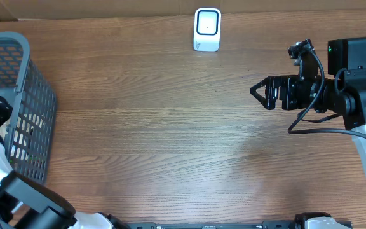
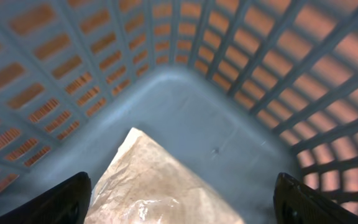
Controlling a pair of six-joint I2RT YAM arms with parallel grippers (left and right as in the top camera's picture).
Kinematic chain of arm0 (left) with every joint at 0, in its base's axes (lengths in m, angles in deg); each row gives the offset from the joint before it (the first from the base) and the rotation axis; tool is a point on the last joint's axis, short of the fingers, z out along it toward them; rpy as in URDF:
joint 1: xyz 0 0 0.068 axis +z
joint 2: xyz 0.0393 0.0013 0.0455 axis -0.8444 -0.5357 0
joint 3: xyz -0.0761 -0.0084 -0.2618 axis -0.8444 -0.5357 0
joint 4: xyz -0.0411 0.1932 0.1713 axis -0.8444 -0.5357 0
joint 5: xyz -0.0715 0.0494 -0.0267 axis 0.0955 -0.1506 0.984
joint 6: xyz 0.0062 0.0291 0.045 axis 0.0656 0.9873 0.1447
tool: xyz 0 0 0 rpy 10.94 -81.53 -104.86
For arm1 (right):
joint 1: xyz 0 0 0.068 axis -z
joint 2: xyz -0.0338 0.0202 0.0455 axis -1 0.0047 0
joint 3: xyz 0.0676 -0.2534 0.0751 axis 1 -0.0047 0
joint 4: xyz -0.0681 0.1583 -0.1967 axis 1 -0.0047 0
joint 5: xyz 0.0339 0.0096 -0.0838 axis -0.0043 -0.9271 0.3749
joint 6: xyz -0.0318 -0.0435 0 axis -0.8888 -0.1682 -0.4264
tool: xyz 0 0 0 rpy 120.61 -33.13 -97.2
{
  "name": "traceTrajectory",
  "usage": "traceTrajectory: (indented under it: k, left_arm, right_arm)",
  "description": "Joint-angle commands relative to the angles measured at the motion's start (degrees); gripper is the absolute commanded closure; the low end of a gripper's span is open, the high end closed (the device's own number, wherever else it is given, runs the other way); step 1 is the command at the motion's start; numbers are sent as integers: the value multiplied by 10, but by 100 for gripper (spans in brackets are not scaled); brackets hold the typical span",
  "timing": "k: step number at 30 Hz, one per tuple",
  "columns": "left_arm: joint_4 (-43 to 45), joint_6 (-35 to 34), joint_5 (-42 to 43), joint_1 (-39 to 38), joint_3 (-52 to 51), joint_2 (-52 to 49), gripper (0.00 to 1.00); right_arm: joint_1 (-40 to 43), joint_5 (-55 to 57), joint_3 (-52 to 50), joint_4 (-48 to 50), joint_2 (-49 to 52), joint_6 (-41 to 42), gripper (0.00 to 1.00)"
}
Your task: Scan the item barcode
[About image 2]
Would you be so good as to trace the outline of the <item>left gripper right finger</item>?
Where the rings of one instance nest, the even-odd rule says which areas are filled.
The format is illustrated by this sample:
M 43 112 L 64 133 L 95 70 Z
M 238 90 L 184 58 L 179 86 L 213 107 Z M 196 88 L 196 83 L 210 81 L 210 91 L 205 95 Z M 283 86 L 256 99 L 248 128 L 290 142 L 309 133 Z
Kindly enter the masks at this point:
M 273 195 L 278 224 L 358 224 L 358 216 L 291 175 L 278 174 Z

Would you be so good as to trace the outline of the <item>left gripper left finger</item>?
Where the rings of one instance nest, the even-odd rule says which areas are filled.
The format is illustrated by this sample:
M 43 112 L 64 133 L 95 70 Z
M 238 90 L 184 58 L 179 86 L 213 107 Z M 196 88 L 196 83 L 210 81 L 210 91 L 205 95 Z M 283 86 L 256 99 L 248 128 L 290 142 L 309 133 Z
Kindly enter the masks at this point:
M 79 172 L 0 216 L 0 224 L 83 224 L 90 201 L 91 179 Z

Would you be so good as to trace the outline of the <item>beige snack bag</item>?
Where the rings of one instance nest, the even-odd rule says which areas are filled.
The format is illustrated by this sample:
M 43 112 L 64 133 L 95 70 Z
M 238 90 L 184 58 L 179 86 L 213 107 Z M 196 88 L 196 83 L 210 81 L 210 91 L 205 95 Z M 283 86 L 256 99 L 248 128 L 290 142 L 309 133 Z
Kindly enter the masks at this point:
M 131 128 L 94 187 L 85 223 L 243 223 L 206 182 Z

